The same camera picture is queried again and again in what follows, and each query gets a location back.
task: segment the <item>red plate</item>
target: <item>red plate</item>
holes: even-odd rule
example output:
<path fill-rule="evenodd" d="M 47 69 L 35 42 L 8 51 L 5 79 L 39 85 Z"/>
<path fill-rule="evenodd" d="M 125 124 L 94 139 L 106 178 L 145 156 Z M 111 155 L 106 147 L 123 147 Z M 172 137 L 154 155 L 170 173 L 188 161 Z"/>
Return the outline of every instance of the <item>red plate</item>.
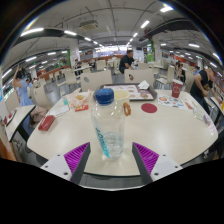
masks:
<path fill-rule="evenodd" d="M 155 113 L 157 111 L 157 107 L 150 103 L 143 104 L 141 108 L 146 113 Z"/>

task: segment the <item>black hair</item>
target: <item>black hair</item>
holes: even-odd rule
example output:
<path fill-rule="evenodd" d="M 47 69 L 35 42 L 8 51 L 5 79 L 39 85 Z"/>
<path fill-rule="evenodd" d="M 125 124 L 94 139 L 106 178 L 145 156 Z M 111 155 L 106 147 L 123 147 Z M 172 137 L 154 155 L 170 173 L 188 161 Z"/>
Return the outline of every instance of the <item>black hair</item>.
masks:
<path fill-rule="evenodd" d="M 16 74 L 16 79 L 22 79 L 23 73 L 21 71 L 18 71 Z"/>
<path fill-rule="evenodd" d="M 133 50 L 127 50 L 127 54 L 129 54 L 129 53 L 131 53 L 131 52 L 133 52 Z"/>

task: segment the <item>white table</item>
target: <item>white table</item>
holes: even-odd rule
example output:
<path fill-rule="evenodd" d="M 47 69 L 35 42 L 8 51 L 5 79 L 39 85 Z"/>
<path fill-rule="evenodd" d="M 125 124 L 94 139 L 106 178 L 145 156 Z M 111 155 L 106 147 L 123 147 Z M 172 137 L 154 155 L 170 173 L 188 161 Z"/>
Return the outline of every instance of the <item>white table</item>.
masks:
<path fill-rule="evenodd" d="M 171 95 L 170 90 L 157 90 L 158 94 Z M 181 99 L 194 101 L 190 94 L 181 92 Z M 152 103 L 158 111 L 148 114 L 141 110 L 143 103 Z M 46 159 L 56 154 L 65 154 L 84 143 L 90 142 L 91 154 L 85 167 L 86 173 L 106 176 L 140 175 L 132 154 L 132 142 L 139 143 L 158 154 L 167 154 L 178 164 L 184 164 L 206 151 L 218 137 L 210 134 L 206 124 L 193 116 L 193 111 L 170 108 L 155 101 L 131 102 L 132 114 L 125 117 L 124 154 L 110 161 L 100 148 L 96 137 L 90 111 L 94 101 L 91 99 L 87 111 L 71 111 L 56 118 L 47 132 L 36 128 L 28 140 L 28 147 Z M 63 106 L 60 100 L 52 110 Z"/>
<path fill-rule="evenodd" d="M 17 131 L 20 133 L 20 135 L 23 137 L 25 141 L 28 140 L 29 136 L 24 130 L 22 123 L 27 118 L 27 116 L 35 109 L 35 107 L 36 107 L 35 105 L 31 105 L 15 108 L 17 112 L 14 118 L 12 119 L 10 124 L 7 127 L 5 127 L 6 135 L 9 142 L 12 142 L 12 139 Z"/>

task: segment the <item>paper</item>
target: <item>paper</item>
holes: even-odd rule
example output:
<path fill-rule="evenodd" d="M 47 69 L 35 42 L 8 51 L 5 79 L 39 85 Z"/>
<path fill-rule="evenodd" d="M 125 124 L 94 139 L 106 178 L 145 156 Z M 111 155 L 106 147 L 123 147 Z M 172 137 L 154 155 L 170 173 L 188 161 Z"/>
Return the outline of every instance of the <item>paper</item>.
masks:
<path fill-rule="evenodd" d="M 174 107 L 178 108 L 180 110 L 186 110 L 186 106 L 184 104 L 183 100 L 176 99 L 171 96 L 165 96 L 165 95 L 158 95 L 158 104 L 164 105 L 167 107 Z"/>
<path fill-rule="evenodd" d="M 149 84 L 144 80 L 143 82 L 141 82 L 138 85 L 139 89 L 148 89 L 149 88 Z"/>

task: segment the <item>man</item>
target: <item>man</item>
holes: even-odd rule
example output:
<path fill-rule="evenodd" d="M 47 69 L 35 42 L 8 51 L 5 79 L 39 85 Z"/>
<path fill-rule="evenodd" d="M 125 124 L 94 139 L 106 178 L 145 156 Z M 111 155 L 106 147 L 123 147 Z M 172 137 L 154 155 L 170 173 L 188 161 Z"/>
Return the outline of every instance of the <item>man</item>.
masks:
<path fill-rule="evenodd" d="M 30 79 L 27 79 L 27 80 L 26 80 L 26 83 L 27 83 L 27 87 L 31 87 L 31 86 L 33 86 L 32 83 L 30 82 Z"/>
<path fill-rule="evenodd" d="M 134 70 L 134 68 L 131 66 L 132 62 L 134 62 L 133 55 L 133 50 L 127 50 L 127 55 L 121 58 L 119 70 L 122 74 L 124 74 L 125 69 Z"/>
<path fill-rule="evenodd" d="M 195 66 L 194 70 L 195 70 L 194 75 L 197 75 L 201 71 L 200 67 L 198 67 L 198 66 Z"/>
<path fill-rule="evenodd" d="M 216 95 L 213 89 L 214 75 L 215 72 L 210 66 L 205 70 L 201 70 L 198 74 L 194 76 L 194 83 L 190 91 L 191 96 L 198 101 L 198 103 L 204 108 L 207 114 L 209 114 L 210 111 L 204 97 L 208 96 L 210 89 L 216 100 L 219 103 L 222 102 L 222 100 Z"/>
<path fill-rule="evenodd" d="M 82 64 L 82 62 L 78 61 L 78 59 L 75 59 L 75 66 L 74 66 L 74 68 L 75 69 L 81 68 L 81 64 Z M 76 71 L 75 75 L 78 76 L 81 73 L 82 73 L 82 71 L 78 71 L 78 72 Z"/>

